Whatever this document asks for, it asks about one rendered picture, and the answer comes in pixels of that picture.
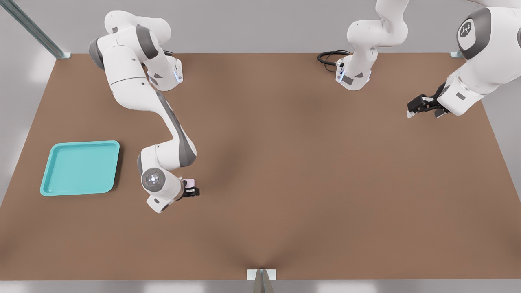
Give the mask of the pale blue-green tray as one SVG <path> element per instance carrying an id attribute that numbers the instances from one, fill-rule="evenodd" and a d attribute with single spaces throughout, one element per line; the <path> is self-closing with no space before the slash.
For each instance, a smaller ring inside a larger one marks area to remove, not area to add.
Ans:
<path id="1" fill-rule="evenodd" d="M 42 178 L 41 195 L 107 193 L 114 186 L 119 150 L 115 140 L 54 145 Z"/>

